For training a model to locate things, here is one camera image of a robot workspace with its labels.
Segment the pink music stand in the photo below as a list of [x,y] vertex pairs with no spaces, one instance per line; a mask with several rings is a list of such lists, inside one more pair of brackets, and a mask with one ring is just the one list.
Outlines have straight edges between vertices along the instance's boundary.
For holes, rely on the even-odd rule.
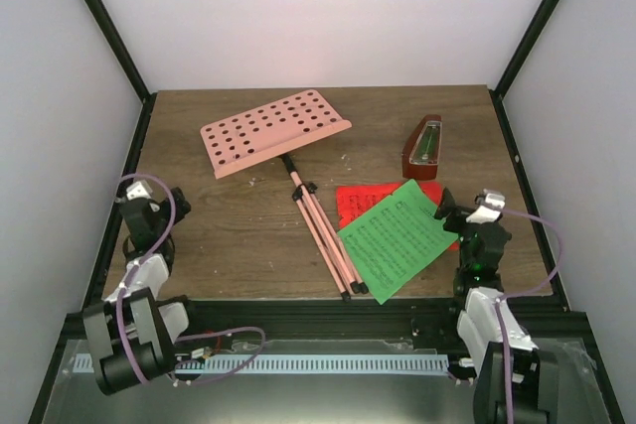
[[317,186],[302,180],[291,153],[351,127],[319,91],[306,89],[200,128],[218,180],[274,158],[281,160],[294,185],[292,200],[345,302],[368,294],[369,287],[317,199]]

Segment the reddish-brown wooden metronome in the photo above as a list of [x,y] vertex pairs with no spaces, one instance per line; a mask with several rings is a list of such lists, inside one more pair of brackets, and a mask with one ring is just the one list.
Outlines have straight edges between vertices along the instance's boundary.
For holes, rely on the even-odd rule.
[[401,153],[401,173],[405,179],[432,181],[437,176],[442,120],[425,115],[408,136]]

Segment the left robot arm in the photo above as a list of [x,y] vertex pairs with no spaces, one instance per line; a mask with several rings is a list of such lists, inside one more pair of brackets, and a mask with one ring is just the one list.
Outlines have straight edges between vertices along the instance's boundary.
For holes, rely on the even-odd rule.
[[185,297],[158,299],[175,260],[170,229],[191,211],[180,188],[170,193],[157,202],[144,181],[126,189],[119,204],[128,227],[124,275],[111,294],[82,314],[93,374],[105,395],[172,371],[175,343],[189,349],[203,336],[202,322],[187,314]]

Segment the green sheet music paper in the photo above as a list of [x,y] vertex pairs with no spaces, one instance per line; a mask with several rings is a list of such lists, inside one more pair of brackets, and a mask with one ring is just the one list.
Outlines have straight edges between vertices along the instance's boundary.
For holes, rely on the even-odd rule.
[[447,250],[457,236],[434,217],[437,182],[344,186],[337,190],[338,235],[381,305]]

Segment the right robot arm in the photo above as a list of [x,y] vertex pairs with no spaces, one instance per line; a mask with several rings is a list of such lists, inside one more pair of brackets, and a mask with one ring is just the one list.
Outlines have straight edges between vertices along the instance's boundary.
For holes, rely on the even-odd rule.
[[499,273],[512,234],[501,225],[505,197],[485,190],[475,206],[445,188],[434,217],[457,235],[453,293],[461,309],[441,323],[444,340],[467,348],[476,373],[476,423],[556,423],[559,367],[513,315]]

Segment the red paper sheet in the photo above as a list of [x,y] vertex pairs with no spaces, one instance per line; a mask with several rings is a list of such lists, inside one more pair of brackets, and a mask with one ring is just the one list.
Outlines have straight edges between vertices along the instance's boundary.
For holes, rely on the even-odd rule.
[[[350,223],[363,216],[377,204],[381,203],[385,198],[390,197],[398,189],[404,186],[404,183],[389,183],[371,186],[344,186],[337,189],[337,211],[339,215],[340,229],[343,230]],[[423,205],[430,203],[424,207],[424,212],[429,215],[426,223],[432,221],[436,207],[439,205],[442,195],[442,186],[437,182],[414,183],[410,181],[410,186],[406,187],[405,193],[399,193],[398,198],[404,199],[408,206]],[[341,248],[351,256],[370,255],[372,252],[378,252],[380,255],[397,257],[400,254],[430,255],[435,259],[443,250],[441,245],[447,244],[446,250],[458,251],[458,241],[453,243],[448,241],[450,234],[442,232],[442,240],[433,241],[431,245],[426,245],[423,252],[416,252],[415,246],[422,245],[422,242],[412,234],[406,239],[399,239],[394,233],[388,236],[382,236],[379,232],[370,232],[364,230],[365,225],[370,225],[372,220],[379,218],[381,212],[388,212],[391,221],[397,218],[411,218],[410,212],[397,211],[394,212],[394,200],[389,200],[388,206],[381,206],[379,212],[373,212],[372,218],[365,218],[362,225],[356,225],[352,233],[341,232],[339,235]]]

